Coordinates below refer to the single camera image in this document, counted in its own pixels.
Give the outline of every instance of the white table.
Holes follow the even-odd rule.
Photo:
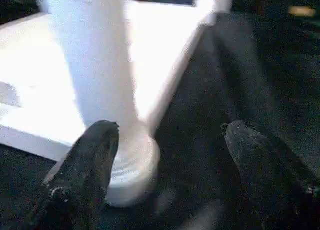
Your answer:
[[[129,53],[139,118],[152,133],[171,101],[204,26],[190,6],[129,2]],[[59,160],[84,132],[68,66],[48,16],[0,27],[0,143]]]

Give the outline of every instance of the dark floor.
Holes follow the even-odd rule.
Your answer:
[[[235,119],[271,129],[320,176],[320,41],[293,23],[218,17],[156,132],[155,191],[133,208],[107,206],[101,229],[260,229],[221,135],[220,125]],[[302,32],[303,42],[294,38]],[[54,162],[6,146],[0,146],[0,162],[3,218],[22,211],[23,196]]]

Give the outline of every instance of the white table leg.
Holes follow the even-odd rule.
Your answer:
[[[69,65],[84,123],[120,125],[120,144],[106,200],[126,206],[152,181],[159,148],[137,118],[123,0],[48,0],[51,27]]]

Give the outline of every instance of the white furniture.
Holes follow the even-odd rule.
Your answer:
[[[122,126],[127,127],[122,128],[123,130],[120,128],[120,147],[107,196],[107,201],[116,206],[131,204],[145,191],[144,188],[152,178],[152,168],[157,165],[158,160],[157,144],[152,136],[198,42],[205,18],[203,11],[194,7],[152,3],[129,2],[125,5],[125,12],[129,22],[127,33],[131,43],[131,72],[128,66],[126,77],[116,77],[108,65],[106,71],[107,76],[112,76],[114,81],[123,80],[126,83],[127,87],[123,89],[123,93],[128,96],[126,100],[115,96],[121,89],[113,85],[112,80],[96,79],[99,84],[94,86],[95,81],[89,79],[90,75],[83,79],[86,83],[92,81],[91,86],[94,88],[89,90],[90,95],[81,97],[85,95],[85,91],[81,90],[81,78],[78,78],[80,82],[77,83],[75,77],[80,76],[81,71],[86,75],[86,67],[90,66],[91,59],[85,55],[88,42],[84,42],[84,50],[81,49],[81,42],[75,45],[73,49],[76,53],[73,54],[72,48],[68,49],[69,39],[63,35],[61,38],[61,33],[66,28],[62,29],[59,34],[61,39],[57,41],[48,26],[49,15],[31,16],[0,29],[0,82],[12,86],[11,89],[6,89],[7,96],[1,98],[0,143],[59,160],[84,132],[86,125],[101,118],[119,121]],[[67,61],[59,43],[64,46]],[[96,53],[99,53],[100,48],[103,50],[100,46],[91,48]],[[104,56],[110,54],[113,55],[113,52],[106,55],[100,53],[100,57],[97,55],[97,61],[100,62],[93,70],[103,65]],[[80,62],[85,66],[77,66],[77,56],[82,56]],[[125,62],[125,56],[118,56],[120,60],[123,59],[121,63]],[[120,66],[126,65],[116,65],[115,68],[121,68]],[[128,82],[130,74],[133,87],[128,87],[131,85]],[[115,111],[113,105],[108,107],[110,103],[102,100],[103,91],[110,91],[112,95],[106,96],[114,98],[114,104],[128,104],[128,101],[133,101],[129,97],[130,88],[134,88],[137,111],[133,105],[130,107],[131,104],[127,105],[129,108],[126,110],[119,108]],[[110,111],[92,108],[97,99],[102,100],[101,106]],[[126,113],[132,117],[120,117]]]

